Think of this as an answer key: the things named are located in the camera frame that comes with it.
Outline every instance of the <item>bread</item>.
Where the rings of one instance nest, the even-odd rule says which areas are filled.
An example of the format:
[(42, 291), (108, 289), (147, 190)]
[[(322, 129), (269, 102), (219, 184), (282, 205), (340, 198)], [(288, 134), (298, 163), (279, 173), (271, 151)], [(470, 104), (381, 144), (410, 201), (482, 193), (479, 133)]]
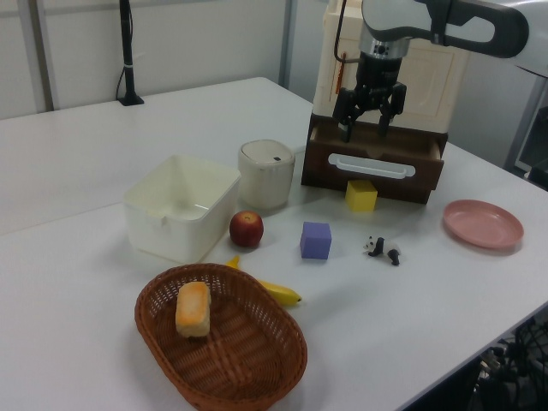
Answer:
[(211, 296), (206, 283), (195, 281), (179, 288), (175, 323), (184, 337), (205, 337), (209, 334)]

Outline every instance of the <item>panda figurine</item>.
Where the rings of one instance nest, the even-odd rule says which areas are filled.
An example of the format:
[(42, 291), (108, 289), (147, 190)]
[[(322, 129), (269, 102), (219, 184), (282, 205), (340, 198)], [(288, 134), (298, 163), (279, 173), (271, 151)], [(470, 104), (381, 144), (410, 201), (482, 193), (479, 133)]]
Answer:
[(401, 254), (399, 247), (391, 241), (386, 241), (383, 237), (369, 237), (364, 248), (372, 257), (385, 254), (392, 261), (392, 265), (400, 265), (398, 256)]

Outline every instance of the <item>white wall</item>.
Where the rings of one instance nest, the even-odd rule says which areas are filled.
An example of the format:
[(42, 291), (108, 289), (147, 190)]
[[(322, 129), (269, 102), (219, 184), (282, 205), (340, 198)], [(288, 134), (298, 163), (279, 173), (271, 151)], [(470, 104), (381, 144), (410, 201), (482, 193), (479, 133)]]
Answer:
[(328, 0), (293, 0), (285, 86), (312, 102), (318, 81)]
[[(295, 0), (287, 88), (313, 101), (327, 0)], [(450, 142), (504, 166), (536, 76), (502, 60), (470, 57), (449, 129)]]
[(504, 167), (536, 78), (502, 60), (472, 54), (453, 113), (449, 141)]
[[(279, 81), (286, 0), (130, 2), (141, 97), (257, 76)], [(44, 0), (42, 19), (56, 109), (113, 100), (123, 65), (118, 0)]]
[(0, 120), (45, 109), (30, 15), (21, 6), (0, 2)]

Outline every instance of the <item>yellow cube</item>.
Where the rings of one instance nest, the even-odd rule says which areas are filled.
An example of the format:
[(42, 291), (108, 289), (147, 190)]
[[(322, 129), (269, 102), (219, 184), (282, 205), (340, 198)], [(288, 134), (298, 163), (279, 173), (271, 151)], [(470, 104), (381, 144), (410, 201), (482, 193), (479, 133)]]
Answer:
[(354, 212), (373, 211), (377, 201), (377, 189), (368, 180), (349, 181), (344, 199)]

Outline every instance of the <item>brown basket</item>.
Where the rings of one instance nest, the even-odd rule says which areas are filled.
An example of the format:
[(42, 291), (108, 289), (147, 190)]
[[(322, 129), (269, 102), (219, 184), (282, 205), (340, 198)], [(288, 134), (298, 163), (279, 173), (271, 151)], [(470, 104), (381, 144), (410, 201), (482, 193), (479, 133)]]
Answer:
[[(192, 281), (211, 291), (207, 337), (176, 331), (179, 288)], [(307, 344), (293, 318), (257, 280), (226, 265), (184, 265), (160, 274), (141, 291), (135, 321), (165, 375), (200, 410), (268, 409), (307, 366)]]

